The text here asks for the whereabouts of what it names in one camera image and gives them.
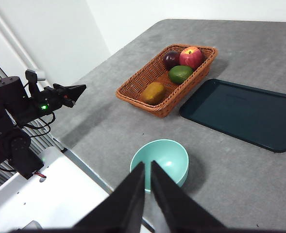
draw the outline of wicker basket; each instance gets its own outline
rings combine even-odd
[[[194,45],[203,53],[204,62],[183,84],[174,84],[168,78],[168,71],[163,63],[163,56],[170,50],[181,52],[190,46],[193,45],[173,44],[164,48],[158,55],[122,84],[116,91],[116,96],[157,117],[166,117],[175,105],[208,74],[210,65],[218,53],[216,48]],[[160,82],[167,88],[165,98],[161,103],[155,106],[146,104],[140,99],[143,90],[152,82]]]

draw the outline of white platform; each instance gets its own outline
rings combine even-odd
[[[0,187],[0,232],[23,228],[36,221],[43,229],[70,228],[108,194],[58,149],[40,157],[47,176],[24,179],[18,173]],[[143,226],[141,232],[149,232]]]

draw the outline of gray countertop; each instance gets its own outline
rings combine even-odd
[[[166,19],[146,30],[77,83],[87,89],[72,109],[56,111],[52,134],[112,189],[135,152],[168,138],[189,154],[183,190],[228,227],[286,230],[286,152],[274,153],[179,116],[157,118],[116,98],[116,89],[164,47],[213,46],[219,55],[204,79],[286,93],[286,23]],[[159,209],[146,194],[144,218],[156,228]]]

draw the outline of bowl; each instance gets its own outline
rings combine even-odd
[[[151,191],[151,162],[155,160],[160,167],[182,186],[188,175],[189,158],[186,149],[176,141],[159,139],[142,146],[132,158],[130,172],[139,162],[145,164],[145,191]]]

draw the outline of dark green tray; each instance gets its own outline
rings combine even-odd
[[[180,114],[268,150],[286,151],[286,94],[211,79]]]

